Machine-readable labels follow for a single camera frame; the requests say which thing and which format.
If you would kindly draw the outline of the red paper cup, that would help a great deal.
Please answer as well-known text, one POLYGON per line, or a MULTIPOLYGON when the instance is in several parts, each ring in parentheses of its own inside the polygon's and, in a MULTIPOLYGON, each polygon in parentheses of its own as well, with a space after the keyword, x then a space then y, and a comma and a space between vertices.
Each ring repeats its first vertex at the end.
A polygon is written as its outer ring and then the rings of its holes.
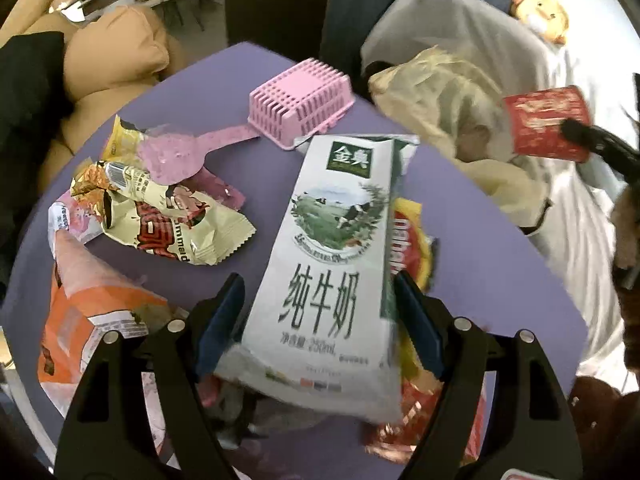
POLYGON ((589 152, 561 136, 560 125, 572 118, 591 125, 587 103, 576 86, 538 90, 503 99, 514 153, 586 162, 589 152))

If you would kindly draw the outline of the red gold snack wrapper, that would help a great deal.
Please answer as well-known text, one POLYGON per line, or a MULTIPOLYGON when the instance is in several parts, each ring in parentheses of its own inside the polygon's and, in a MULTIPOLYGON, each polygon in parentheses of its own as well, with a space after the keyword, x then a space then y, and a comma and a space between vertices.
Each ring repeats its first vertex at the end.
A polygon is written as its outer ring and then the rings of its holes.
MULTIPOLYGON (((422 391, 404 379, 401 384, 401 421, 367 430, 363 440, 364 450, 395 464, 408 463, 431 422, 441 392, 442 385, 439 382, 434 388, 422 391)), ((480 457, 486 404, 486 389, 482 388, 462 466, 472 464, 480 457)))

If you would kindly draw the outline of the yellow nabati wrapper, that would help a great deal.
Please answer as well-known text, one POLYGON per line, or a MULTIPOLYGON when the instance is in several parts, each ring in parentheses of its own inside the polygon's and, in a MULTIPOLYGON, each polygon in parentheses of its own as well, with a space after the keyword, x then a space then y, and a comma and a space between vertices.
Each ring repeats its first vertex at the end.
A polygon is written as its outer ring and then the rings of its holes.
POLYGON ((437 240, 422 228, 422 205, 398 197, 390 238, 390 272, 407 271, 422 292, 431 288, 437 240))

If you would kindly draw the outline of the white milk carton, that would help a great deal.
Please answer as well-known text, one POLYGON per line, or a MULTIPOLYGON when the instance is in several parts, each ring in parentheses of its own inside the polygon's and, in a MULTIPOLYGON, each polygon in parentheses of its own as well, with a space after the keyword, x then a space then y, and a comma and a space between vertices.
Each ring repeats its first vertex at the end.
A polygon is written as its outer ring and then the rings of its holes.
POLYGON ((368 422, 400 416, 390 255, 410 145, 309 144, 241 339, 216 372, 284 403, 368 422))

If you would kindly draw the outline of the pink plastic spoon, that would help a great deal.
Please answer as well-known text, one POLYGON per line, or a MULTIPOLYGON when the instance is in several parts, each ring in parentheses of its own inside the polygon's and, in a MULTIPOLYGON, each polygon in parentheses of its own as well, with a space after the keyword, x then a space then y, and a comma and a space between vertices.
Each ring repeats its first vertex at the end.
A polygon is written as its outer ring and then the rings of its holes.
POLYGON ((152 180, 163 185, 179 183, 195 176, 208 153, 258 138, 248 125, 239 125, 199 136, 180 132, 147 133, 138 144, 137 155, 152 180))

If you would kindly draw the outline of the translucent trash bag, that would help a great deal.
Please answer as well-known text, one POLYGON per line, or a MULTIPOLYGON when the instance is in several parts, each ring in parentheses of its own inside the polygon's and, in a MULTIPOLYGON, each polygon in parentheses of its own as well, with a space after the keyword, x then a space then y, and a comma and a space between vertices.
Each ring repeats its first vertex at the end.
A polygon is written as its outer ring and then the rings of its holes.
POLYGON ((540 227, 549 185, 515 153, 502 92, 484 70, 431 47, 399 64, 374 61, 364 76, 380 112, 436 148, 524 233, 540 227))

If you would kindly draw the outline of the white cloth covered seat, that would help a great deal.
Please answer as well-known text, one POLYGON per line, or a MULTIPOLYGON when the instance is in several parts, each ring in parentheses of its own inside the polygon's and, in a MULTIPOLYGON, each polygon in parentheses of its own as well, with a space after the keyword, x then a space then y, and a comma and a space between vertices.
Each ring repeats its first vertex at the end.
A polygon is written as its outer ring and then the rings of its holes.
POLYGON ((360 48, 375 106, 469 177, 536 247, 587 326, 578 372, 624 366, 614 192, 560 133, 591 92, 562 48, 483 0, 395 0, 360 48))

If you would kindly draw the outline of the orange white snack bag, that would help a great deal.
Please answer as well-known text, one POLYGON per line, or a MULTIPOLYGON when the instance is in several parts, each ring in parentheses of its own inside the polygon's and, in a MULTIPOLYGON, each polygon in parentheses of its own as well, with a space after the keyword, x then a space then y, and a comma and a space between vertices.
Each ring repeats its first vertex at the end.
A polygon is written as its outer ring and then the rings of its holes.
POLYGON ((49 315, 37 376, 49 400, 65 415, 82 373, 105 333, 125 338, 154 333, 171 320, 166 299, 134 284, 88 251, 98 222, 60 200, 48 210, 54 258, 49 315))

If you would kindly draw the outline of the yellow plush toy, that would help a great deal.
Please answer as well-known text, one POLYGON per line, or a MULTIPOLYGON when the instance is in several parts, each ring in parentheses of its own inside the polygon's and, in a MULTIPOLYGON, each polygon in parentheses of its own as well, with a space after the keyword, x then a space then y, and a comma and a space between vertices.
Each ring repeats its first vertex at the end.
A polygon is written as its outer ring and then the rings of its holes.
POLYGON ((556 0, 512 0, 510 14, 550 44, 566 44, 570 22, 556 0))

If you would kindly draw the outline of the purple tablecloth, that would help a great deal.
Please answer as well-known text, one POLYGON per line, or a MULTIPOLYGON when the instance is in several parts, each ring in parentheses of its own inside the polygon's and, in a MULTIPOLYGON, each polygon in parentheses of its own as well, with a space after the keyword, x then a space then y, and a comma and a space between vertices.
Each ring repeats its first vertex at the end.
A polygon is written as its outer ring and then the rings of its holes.
MULTIPOLYGON (((174 125, 193 133, 239 125, 248 96, 283 72, 286 58, 254 44, 237 44, 204 58, 161 82, 122 110, 138 127, 174 125)), ((258 138, 209 154, 207 168, 238 188, 255 236, 218 266, 191 266, 113 242, 92 241, 91 250, 120 273, 189 309, 214 296, 236 272, 254 296, 293 191, 303 157, 258 138)), ((1 324, 26 392, 20 408, 39 422, 38 441, 58 444, 63 419, 37 378, 40 339, 49 313, 53 259, 48 244, 50 205, 70 186, 64 169, 38 203, 15 260, 1 324)), ((493 333, 531 330, 539 339, 564 391, 572 388, 587 329, 562 282, 534 245, 501 210, 438 151, 422 145, 411 159, 402 195, 419 202, 424 230, 438 238, 440 254, 432 292, 450 312, 493 333)), ((355 419, 328 418, 309 430, 250 441, 234 463, 255 479, 395 479, 398 465, 368 454, 355 419)))

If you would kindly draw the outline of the cream red snack wrapper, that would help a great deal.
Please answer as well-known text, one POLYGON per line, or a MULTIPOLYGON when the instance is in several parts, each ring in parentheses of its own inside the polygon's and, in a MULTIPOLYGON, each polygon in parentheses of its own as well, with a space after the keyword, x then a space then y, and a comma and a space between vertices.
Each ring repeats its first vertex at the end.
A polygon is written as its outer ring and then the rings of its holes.
POLYGON ((245 196, 204 167, 193 177, 163 185, 137 155, 147 133, 115 117, 101 157, 82 165, 67 193, 74 209, 98 222, 120 244, 194 266, 216 266, 256 232, 242 214, 245 196))

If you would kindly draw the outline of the pink plastic basket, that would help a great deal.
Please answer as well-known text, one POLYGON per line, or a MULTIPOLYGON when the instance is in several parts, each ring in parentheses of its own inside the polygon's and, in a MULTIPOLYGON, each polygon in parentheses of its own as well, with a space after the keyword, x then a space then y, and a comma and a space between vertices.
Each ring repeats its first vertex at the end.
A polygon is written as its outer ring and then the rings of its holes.
POLYGON ((325 134, 354 105, 349 76, 307 58, 250 92, 247 122, 279 148, 292 151, 325 134))

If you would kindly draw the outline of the black jacket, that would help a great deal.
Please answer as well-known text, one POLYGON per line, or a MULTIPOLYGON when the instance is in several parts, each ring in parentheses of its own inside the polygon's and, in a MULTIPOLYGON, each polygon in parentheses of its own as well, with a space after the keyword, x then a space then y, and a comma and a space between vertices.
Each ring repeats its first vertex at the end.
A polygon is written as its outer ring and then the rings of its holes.
POLYGON ((38 200, 51 141, 73 110, 63 77, 62 32, 12 37, 1 48, 1 286, 9 284, 21 230, 38 200))

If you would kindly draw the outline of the tan plush sofa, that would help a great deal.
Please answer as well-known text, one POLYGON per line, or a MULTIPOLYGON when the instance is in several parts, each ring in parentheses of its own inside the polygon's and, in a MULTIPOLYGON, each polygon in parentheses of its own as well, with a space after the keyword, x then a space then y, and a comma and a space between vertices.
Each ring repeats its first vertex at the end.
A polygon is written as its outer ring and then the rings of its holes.
POLYGON ((64 35, 64 87, 74 109, 40 166, 42 194, 107 119, 188 66, 178 40, 147 6, 116 6, 84 26, 52 12, 54 0, 17 0, 1 26, 1 42, 37 32, 64 35))

